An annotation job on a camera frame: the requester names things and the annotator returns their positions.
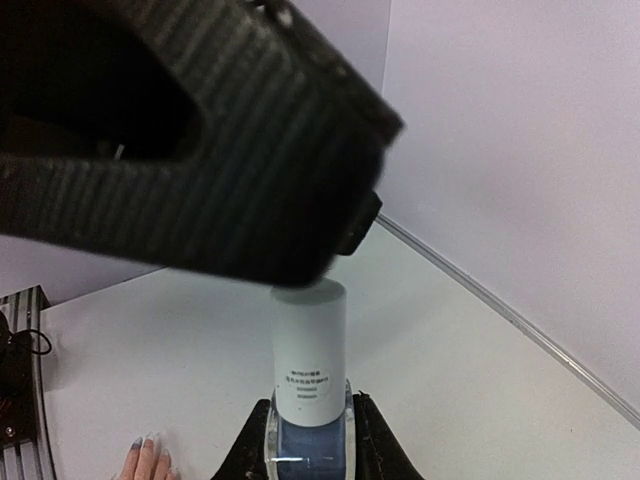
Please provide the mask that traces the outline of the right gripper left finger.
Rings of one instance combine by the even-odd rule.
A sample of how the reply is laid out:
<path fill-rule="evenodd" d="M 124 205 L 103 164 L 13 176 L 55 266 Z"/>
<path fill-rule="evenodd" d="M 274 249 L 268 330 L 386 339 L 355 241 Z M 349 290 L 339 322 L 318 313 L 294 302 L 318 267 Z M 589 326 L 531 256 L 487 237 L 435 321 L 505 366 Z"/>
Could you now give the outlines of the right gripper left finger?
<path fill-rule="evenodd" d="M 270 401 L 259 400 L 212 480 L 267 480 L 264 441 Z"/>

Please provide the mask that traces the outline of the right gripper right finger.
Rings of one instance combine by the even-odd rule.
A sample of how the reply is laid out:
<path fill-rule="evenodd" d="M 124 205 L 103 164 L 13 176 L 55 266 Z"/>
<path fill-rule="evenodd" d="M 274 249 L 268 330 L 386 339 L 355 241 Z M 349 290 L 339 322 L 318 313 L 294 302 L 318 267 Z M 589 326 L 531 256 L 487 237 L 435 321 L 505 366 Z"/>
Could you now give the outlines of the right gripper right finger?
<path fill-rule="evenodd" d="M 356 480 L 423 480 L 370 395 L 353 395 Z"/>

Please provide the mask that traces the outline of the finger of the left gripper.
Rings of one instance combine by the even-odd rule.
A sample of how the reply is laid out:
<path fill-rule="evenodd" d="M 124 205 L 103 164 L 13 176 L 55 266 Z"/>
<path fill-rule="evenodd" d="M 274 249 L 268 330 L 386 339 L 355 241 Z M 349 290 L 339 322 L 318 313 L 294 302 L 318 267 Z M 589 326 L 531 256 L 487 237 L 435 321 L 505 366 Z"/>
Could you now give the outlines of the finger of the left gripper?
<path fill-rule="evenodd" d="M 5 1 L 1 231 L 285 287 L 352 254 L 401 117 L 288 1 Z"/>

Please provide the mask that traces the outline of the blue nail polish bottle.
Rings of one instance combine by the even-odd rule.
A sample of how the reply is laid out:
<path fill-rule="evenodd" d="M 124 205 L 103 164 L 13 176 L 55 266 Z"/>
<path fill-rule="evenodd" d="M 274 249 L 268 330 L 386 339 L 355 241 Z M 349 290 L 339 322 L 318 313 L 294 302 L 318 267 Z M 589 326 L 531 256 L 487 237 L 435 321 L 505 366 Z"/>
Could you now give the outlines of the blue nail polish bottle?
<path fill-rule="evenodd" d="M 345 409 L 335 421 L 301 427 L 285 421 L 272 398 L 263 446 L 267 477 L 355 480 L 356 419 L 351 385 L 345 386 Z"/>

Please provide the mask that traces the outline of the white nail polish cap brush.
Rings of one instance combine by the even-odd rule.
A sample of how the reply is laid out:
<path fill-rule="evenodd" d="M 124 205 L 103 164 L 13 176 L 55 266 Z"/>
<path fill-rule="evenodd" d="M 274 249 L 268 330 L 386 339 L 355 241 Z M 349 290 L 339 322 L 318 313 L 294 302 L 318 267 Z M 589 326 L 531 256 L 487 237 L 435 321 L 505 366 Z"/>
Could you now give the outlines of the white nail polish cap brush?
<path fill-rule="evenodd" d="M 346 297 L 330 279 L 271 291 L 276 406 L 291 424 L 315 428 L 343 414 Z"/>

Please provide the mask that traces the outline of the mannequin hand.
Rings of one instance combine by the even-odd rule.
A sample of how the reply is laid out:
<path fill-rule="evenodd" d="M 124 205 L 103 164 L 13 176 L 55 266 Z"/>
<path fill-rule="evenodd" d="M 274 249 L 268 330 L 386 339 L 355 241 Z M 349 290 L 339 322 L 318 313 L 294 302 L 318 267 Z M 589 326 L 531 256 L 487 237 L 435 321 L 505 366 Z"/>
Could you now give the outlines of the mannequin hand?
<path fill-rule="evenodd" d="M 126 453 L 115 480 L 177 480 L 178 467 L 158 434 L 149 432 L 136 439 Z"/>

